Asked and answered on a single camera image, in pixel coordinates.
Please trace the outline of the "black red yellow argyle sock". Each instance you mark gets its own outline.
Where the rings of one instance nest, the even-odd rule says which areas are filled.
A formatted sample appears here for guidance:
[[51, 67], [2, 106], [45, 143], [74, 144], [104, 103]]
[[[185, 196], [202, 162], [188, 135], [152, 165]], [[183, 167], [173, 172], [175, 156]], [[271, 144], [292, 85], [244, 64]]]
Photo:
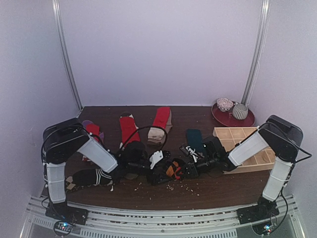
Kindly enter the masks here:
[[166, 162], [163, 171], [164, 173], [175, 180], [183, 180], [186, 175], [187, 164], [182, 159], [173, 159]]

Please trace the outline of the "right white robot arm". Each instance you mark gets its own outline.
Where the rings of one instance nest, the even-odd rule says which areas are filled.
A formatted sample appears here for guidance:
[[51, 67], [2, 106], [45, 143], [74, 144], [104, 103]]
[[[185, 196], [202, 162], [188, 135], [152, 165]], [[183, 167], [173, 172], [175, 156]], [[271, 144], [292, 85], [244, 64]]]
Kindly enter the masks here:
[[190, 158], [190, 166], [198, 172], [209, 171], [211, 168], [231, 172], [251, 157], [270, 148], [274, 154], [273, 168], [259, 198], [261, 203], [254, 207], [254, 215], [264, 219], [273, 211], [272, 203], [290, 179], [303, 137], [303, 131], [298, 126], [271, 115], [264, 124], [229, 151], [226, 151], [220, 139], [213, 135], [200, 143], [206, 153], [204, 156], [190, 146], [181, 146], [180, 150]]

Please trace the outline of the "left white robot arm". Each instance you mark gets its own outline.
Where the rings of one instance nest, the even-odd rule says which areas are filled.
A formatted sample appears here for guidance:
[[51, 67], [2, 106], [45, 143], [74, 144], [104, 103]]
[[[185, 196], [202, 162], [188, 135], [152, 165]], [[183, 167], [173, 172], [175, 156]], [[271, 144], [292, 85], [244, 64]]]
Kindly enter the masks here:
[[75, 153], [98, 166], [74, 174], [72, 178], [76, 186], [116, 183], [127, 173], [145, 174], [152, 183], [160, 183], [161, 178], [155, 175], [154, 169], [170, 154], [163, 150], [162, 145], [148, 155], [144, 144], [133, 138], [139, 131], [139, 128], [132, 130], [115, 153], [108, 150], [101, 139], [89, 132], [77, 118], [55, 124], [44, 131], [41, 147], [44, 180], [53, 204], [51, 210], [60, 220], [71, 216], [70, 207], [65, 205], [65, 166]]

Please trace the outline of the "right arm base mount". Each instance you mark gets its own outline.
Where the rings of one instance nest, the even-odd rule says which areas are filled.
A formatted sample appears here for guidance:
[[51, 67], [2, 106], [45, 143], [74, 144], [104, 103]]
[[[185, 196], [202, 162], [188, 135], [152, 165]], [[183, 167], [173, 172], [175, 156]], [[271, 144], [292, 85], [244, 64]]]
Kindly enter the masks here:
[[276, 202], [264, 202], [237, 210], [239, 223], [251, 224], [258, 235], [270, 235], [277, 222], [279, 210]]

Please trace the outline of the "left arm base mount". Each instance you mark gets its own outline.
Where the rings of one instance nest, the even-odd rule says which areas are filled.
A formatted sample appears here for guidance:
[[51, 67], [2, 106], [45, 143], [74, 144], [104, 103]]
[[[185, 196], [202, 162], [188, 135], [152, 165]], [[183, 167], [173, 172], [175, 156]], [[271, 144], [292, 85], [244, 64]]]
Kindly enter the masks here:
[[58, 206], [49, 204], [45, 215], [56, 221], [53, 224], [53, 232], [59, 237], [70, 235], [78, 225], [85, 225], [89, 211], [71, 206]]

